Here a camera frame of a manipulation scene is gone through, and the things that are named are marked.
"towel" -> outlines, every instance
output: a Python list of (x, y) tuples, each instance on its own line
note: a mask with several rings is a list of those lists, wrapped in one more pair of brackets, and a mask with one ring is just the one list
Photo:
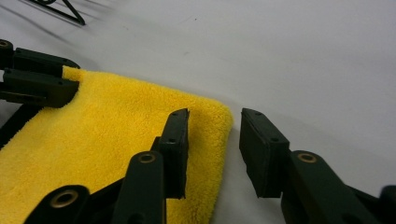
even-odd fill
[(168, 115), (188, 108), (186, 199), (167, 200), (168, 223), (208, 223), (219, 193), (233, 118), (222, 103), (115, 74), (64, 67), (79, 81), (73, 100), (43, 108), (0, 151), (0, 222), (22, 223), (48, 193), (83, 185), (94, 193), (125, 176), (150, 150)]

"white table surface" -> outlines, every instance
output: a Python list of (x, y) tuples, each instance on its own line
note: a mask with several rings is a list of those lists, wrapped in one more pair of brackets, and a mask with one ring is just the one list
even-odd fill
[[(234, 125), (211, 223), (284, 223), (280, 200), (258, 199), (246, 174), (243, 107), (264, 113), (290, 149), (318, 153), (346, 184), (374, 196), (396, 184), (395, 1), (71, 3), (86, 26), (2, 1), (0, 38), (228, 105)], [(15, 109), (1, 101), (0, 124)]]

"yellow microfiber towel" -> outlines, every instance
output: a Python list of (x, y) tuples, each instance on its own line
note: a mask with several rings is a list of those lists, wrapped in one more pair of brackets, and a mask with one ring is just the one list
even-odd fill
[(44, 108), (0, 151), (0, 223), (22, 223), (48, 193), (83, 185), (91, 193), (125, 176), (151, 148), (168, 115), (188, 108), (186, 199), (167, 200), (168, 223), (208, 223), (219, 193), (233, 118), (211, 99), (109, 73), (64, 68), (80, 82), (62, 108)]

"white surface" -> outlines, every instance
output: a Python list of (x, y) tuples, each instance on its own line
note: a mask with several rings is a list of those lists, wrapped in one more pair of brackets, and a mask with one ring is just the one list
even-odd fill
[[(246, 175), (242, 107), (264, 113), (292, 150), (318, 153), (348, 185), (377, 196), (396, 184), (396, 2), (72, 3), (86, 26), (2, 1), (0, 38), (228, 105), (234, 125), (211, 223), (284, 223), (279, 200), (257, 199)], [(0, 106), (4, 122), (15, 106)]]

